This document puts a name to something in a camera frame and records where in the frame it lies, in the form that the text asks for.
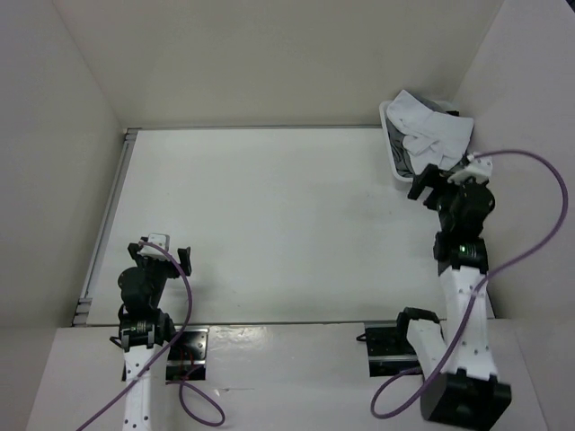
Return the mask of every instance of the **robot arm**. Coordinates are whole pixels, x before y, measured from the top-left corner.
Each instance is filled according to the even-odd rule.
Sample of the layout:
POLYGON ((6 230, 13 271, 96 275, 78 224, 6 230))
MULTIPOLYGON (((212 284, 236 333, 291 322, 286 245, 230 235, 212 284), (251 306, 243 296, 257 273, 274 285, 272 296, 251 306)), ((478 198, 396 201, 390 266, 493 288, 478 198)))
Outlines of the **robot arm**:
POLYGON ((489 269, 485 243, 479 235, 483 221, 495 208, 487 189, 491 160, 475 160, 451 176, 428 165, 411 187, 409 199, 423 189, 433 190, 424 205, 439 214, 441 231, 433 247, 438 275, 447 304, 442 330, 433 312, 406 308, 397 328, 415 350, 427 378, 453 340, 471 295, 476 295, 469 321, 459 345, 440 375, 420 398, 421 415, 456 427, 489 430, 511 402, 511 388, 499 382, 487 336, 486 284, 474 288, 489 269))
MULTIPOLYGON (((169 250, 170 237, 150 234, 142 238, 169 250)), ((164 429, 166 350, 141 376, 142 367, 175 335, 170 316, 158 308, 168 278, 177 278, 178 271, 156 249, 131 243, 131 258, 136 262, 118 278, 123 305, 119 310, 119 339, 124 349, 126 385, 139 380, 126 398, 123 431, 164 429)), ((190 247, 178 249, 181 267, 191 274, 190 247)))

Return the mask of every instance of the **white table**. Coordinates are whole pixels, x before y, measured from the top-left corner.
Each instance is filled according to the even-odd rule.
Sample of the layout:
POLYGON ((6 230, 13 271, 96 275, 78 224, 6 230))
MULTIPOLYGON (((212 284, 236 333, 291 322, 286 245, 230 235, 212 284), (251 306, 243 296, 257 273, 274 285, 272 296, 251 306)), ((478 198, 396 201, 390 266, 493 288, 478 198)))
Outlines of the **white table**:
MULTIPOLYGON (((493 431, 544 431, 544 418, 511 321, 490 320, 490 346, 500 379, 510 383, 513 401, 493 431)), ((423 421, 416 402, 399 417, 376 420, 369 402, 385 380, 370 378, 367 350, 355 337, 363 325, 271 325, 212 327, 208 338, 207 380, 198 386, 227 414, 227 430, 245 431, 441 431, 423 421)), ((38 389, 28 431, 73 430, 113 398, 120 381, 121 350, 108 337, 113 328, 58 330, 38 389)), ((381 397, 387 411, 406 400, 421 384, 420 376, 400 379, 381 397)), ((170 431, 202 429, 167 388, 166 426, 170 431)), ((192 411, 217 420, 217 413, 186 391, 192 411)), ((120 401, 88 429, 121 429, 120 401)))
MULTIPOLYGON (((148 233, 191 246, 198 323, 445 317, 432 257, 437 214, 392 187, 379 128, 140 131, 88 324, 116 324, 126 248, 148 233)), ((169 280, 160 306, 183 321, 169 280)))

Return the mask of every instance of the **white cloth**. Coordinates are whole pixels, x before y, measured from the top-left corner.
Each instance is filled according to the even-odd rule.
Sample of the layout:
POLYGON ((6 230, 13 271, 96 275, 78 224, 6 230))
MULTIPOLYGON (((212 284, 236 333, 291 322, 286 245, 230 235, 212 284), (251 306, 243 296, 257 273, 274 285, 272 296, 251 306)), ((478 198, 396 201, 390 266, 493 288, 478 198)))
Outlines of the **white cloth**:
POLYGON ((463 157, 471 133, 473 119, 434 112, 405 90, 387 107, 387 117, 405 135, 403 147, 416 174, 428 163, 449 171, 463 157))

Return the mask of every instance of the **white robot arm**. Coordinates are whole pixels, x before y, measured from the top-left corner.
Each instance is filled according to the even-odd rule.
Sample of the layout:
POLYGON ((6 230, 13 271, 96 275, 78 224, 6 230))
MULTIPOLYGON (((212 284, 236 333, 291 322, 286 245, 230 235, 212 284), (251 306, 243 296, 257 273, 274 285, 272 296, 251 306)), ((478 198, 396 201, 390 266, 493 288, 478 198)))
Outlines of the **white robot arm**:
POLYGON ((416 352, 428 378, 454 339, 472 295, 475 303, 455 350, 441 373, 422 393, 422 416, 430 421, 475 430, 489 430, 511 402, 511 388, 499 382, 487 336, 486 286, 475 288, 489 270, 480 234, 485 217, 495 207, 487 189, 489 158, 471 161, 448 176, 428 165, 413 182, 408 198, 417 199, 425 187, 433 191, 424 205, 439 214, 441 231, 433 248, 447 304, 442 330, 433 312, 406 308, 397 328, 416 352))

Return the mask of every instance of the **purple cable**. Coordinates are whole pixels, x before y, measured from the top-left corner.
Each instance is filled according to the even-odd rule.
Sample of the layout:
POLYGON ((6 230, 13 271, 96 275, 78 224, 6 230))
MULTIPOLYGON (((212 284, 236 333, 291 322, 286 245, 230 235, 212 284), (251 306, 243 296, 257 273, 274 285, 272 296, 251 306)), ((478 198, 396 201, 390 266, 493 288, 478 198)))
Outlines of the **purple cable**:
MULTIPOLYGON (((76 429, 76 431, 82 431, 84 429, 86 429, 90 424, 92 424, 94 422, 94 420, 96 420, 97 418, 99 418, 101 415, 103 415, 111 406, 113 406, 114 404, 116 404, 119 400, 121 400, 121 398, 126 395, 135 385, 136 383, 138 383, 139 378, 144 375, 144 373, 146 371, 148 371, 150 369, 150 366, 152 366, 152 364, 158 360, 158 358, 163 355, 165 353, 166 350, 168 350, 170 347, 172 347, 176 341, 178 341, 178 339, 181 337, 181 334, 183 334, 183 332, 186 329, 186 326, 188 326, 188 323, 190 322, 190 317, 191 317, 191 305, 192 305, 192 298, 191 298, 191 287, 190 287, 190 282, 188 281, 188 278, 186 277, 186 274, 183 272, 183 269, 181 269, 180 264, 176 261, 176 259, 173 258, 173 256, 168 253, 166 250, 164 250, 161 247, 158 247, 155 244, 152 244, 151 242, 143 242, 141 241, 139 243, 140 245, 144 246, 147 245, 148 247, 152 247, 153 249, 156 249, 158 251, 160 251, 177 269, 178 273, 180 274, 181 279, 183 280, 183 284, 186 287, 186 294, 188 295, 188 311, 186 312, 186 317, 183 320, 183 324, 181 325, 180 330, 178 330, 178 332, 176 332, 176 335, 174 335, 174 337, 172 338, 172 340, 170 340, 170 342, 168 344, 166 344, 165 346, 163 346, 160 351, 158 351, 158 353, 156 353, 154 356, 152 356, 152 358, 147 362, 146 365, 144 365, 142 367, 142 370, 136 375, 136 378, 130 382, 128 384, 128 386, 126 386, 118 395, 116 395, 108 404, 106 404, 104 407, 102 407, 100 410, 98 410, 91 418, 89 418, 88 420, 86 420, 79 428, 76 429)), ((197 393, 199 393, 203 398, 205 398, 208 402, 210 402, 210 404, 216 406, 216 408, 218 409, 218 411, 220 411, 220 413, 222 413, 222 421, 218 422, 216 425, 210 425, 211 423, 206 422, 206 421, 200 421, 198 419, 198 422, 204 424, 204 425, 210 425, 212 427, 219 427, 220 425, 222 425, 224 423, 224 421, 226 420, 226 417, 223 415, 223 410, 216 404, 215 401, 213 401, 212 399, 209 398, 209 396, 200 391, 198 388, 194 388, 192 387, 192 389, 194 391, 196 391, 197 393)), ((184 402, 183 402, 183 397, 180 397, 180 403, 181 406, 186 410, 187 413, 191 413, 188 408, 185 406, 184 402)))
POLYGON ((433 382, 438 377, 439 373, 441 372, 441 370, 443 369, 443 367, 447 363, 447 360, 453 354, 453 351, 456 349, 456 346, 459 343, 459 339, 461 339, 461 337, 465 331, 465 326, 467 325, 467 322, 469 321, 469 316, 471 315, 471 311, 473 309, 473 304, 475 303, 475 299, 477 298, 477 294, 479 293, 481 288, 485 285, 485 283, 487 283, 488 280, 491 280, 492 278, 497 276, 501 271, 504 271, 505 269, 515 265, 516 263, 520 262, 521 260, 526 259, 529 256, 531 256, 532 254, 541 250, 557 234, 557 232, 561 228, 563 222, 565 221, 565 217, 567 216, 567 211, 569 209, 569 193, 567 191, 567 186, 565 184, 565 181, 563 180, 559 171, 557 171, 557 169, 555 169, 555 167, 550 162, 545 160, 542 156, 535 154, 535 153, 531 153, 529 151, 524 151, 524 150, 491 151, 488 153, 476 155, 475 158, 481 159, 482 157, 488 157, 488 156, 500 155, 500 154, 520 154, 520 155, 524 155, 527 157, 531 157, 532 159, 536 159, 538 162, 541 162, 542 164, 544 164, 547 167, 547 169, 549 169, 549 171, 551 171, 551 173, 553 174, 553 176, 555 177, 555 179, 559 183, 559 187, 561 188, 562 207, 561 207, 561 213, 559 215, 559 218, 557 219, 557 222, 555 223, 553 229, 540 242, 538 242, 536 245, 534 245, 533 247, 531 247, 527 251, 524 251, 523 253, 519 254, 515 258, 513 258, 513 259, 503 263, 502 265, 496 267, 493 271, 490 271, 482 279, 482 281, 480 281, 478 283, 478 285, 473 289, 473 295, 471 296, 471 299, 469 300, 469 304, 467 305, 467 308, 465 309, 464 317, 462 318, 461 323, 459 325, 459 328, 457 329, 456 334, 454 335, 451 343, 447 347, 446 353, 443 355, 443 357, 439 361, 438 366, 435 367, 435 369, 431 372, 431 374, 428 376, 428 378, 423 382, 421 387, 415 393, 413 393, 413 395, 407 401, 405 401, 397 409, 394 409, 388 413, 377 413, 376 412, 376 402, 377 402, 377 399, 379 398, 379 395, 381 395, 381 392, 383 392, 386 387, 388 387, 391 383, 393 383, 395 380, 399 379, 400 377, 403 377, 407 374, 414 374, 414 373, 418 372, 419 371, 418 368, 411 368, 409 370, 402 371, 401 373, 399 373, 399 374, 395 375, 394 377, 392 377, 391 379, 387 380, 384 384, 382 384, 379 387, 379 389, 374 394, 374 397, 372 398, 371 405, 370 405, 371 414, 378 419, 389 419, 389 418, 393 418, 393 417, 399 415, 400 413, 405 411, 407 408, 409 408, 411 406, 411 404, 413 404, 413 402, 415 402, 421 396, 421 394, 423 392, 425 392, 425 390, 429 387, 431 382, 433 382))

